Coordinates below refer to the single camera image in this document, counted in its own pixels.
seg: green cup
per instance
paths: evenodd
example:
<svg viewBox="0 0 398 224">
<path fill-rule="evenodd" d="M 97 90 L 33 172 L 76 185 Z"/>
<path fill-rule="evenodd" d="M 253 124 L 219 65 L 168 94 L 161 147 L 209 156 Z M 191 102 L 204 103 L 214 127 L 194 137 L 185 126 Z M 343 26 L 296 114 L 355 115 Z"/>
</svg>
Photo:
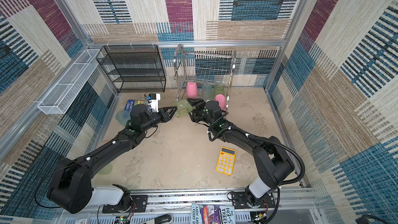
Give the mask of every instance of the green cup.
<svg viewBox="0 0 398 224">
<path fill-rule="evenodd" d="M 173 107 L 177 107 L 175 113 L 176 117 L 179 118 L 181 115 L 192 112 L 193 107 L 187 102 L 187 100 L 175 101 L 172 103 Z"/>
<path fill-rule="evenodd" d="M 214 90 L 213 90 L 213 99 L 216 97 L 216 95 L 218 94 L 222 94 L 223 96 L 225 96 L 225 92 L 224 92 L 224 87 L 223 86 L 215 86 Z"/>
</svg>

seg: white label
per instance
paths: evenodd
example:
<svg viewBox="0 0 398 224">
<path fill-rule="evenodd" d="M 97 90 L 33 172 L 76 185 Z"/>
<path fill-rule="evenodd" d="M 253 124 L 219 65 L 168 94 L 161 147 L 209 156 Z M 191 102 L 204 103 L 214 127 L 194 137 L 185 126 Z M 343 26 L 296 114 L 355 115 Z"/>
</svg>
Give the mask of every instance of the white label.
<svg viewBox="0 0 398 224">
<path fill-rule="evenodd" d="M 75 224 L 87 224 L 87 218 L 76 220 Z"/>
</svg>

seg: black mounting plate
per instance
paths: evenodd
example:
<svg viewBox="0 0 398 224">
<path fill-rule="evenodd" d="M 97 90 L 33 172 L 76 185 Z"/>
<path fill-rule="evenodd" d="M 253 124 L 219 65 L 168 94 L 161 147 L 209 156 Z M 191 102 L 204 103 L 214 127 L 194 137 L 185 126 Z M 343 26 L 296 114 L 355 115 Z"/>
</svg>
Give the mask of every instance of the black mounting plate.
<svg viewBox="0 0 398 224">
<path fill-rule="evenodd" d="M 147 195 L 131 195 L 130 196 L 132 199 L 131 205 L 133 205 L 132 203 L 135 202 L 135 212 L 136 213 L 142 213 L 145 212 L 146 208 L 147 208 L 147 199 L 148 196 Z M 105 205 L 102 208 L 102 213 L 103 214 L 114 214 L 114 213 L 120 213 L 120 208 L 117 205 Z M 125 211 L 125 213 L 129 213 L 131 211 L 131 208 L 129 208 L 127 211 Z"/>
<path fill-rule="evenodd" d="M 235 209 L 251 208 L 248 205 L 248 202 L 246 201 L 246 197 L 245 197 L 245 192 L 244 191 L 241 191 L 241 192 L 231 191 L 231 192 L 228 193 L 228 196 L 231 196 L 232 204 L 235 207 Z M 268 194 L 265 194 L 265 196 L 264 196 L 264 200 L 268 204 L 268 208 L 274 208 L 275 207 L 275 201 L 271 200 L 271 197 L 273 197 L 272 194 L 271 194 L 271 196 L 269 196 Z M 262 202 L 259 208 L 267 208 L 265 202 Z"/>
</svg>

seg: calculator screen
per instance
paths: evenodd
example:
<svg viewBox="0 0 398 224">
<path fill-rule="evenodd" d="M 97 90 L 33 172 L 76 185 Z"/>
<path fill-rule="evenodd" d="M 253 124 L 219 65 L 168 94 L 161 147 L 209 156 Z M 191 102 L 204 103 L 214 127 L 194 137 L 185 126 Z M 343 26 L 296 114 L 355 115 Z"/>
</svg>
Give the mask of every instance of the calculator screen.
<svg viewBox="0 0 398 224">
<path fill-rule="evenodd" d="M 221 148 L 221 151 L 222 151 L 222 152 L 225 152 L 225 153 L 229 153 L 229 154 L 235 155 L 235 152 L 234 152 L 234 151 L 227 150 L 227 149 L 225 149 L 225 148 Z"/>
</svg>

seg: white mesh basket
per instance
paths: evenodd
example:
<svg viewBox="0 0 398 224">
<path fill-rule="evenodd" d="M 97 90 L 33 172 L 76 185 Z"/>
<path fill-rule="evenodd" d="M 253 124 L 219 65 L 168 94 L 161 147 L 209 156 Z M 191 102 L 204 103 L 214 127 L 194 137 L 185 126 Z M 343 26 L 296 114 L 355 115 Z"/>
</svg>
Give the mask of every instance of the white mesh basket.
<svg viewBox="0 0 398 224">
<path fill-rule="evenodd" d="M 99 49 L 85 50 L 38 105 L 45 114 L 65 114 L 102 58 Z"/>
</svg>

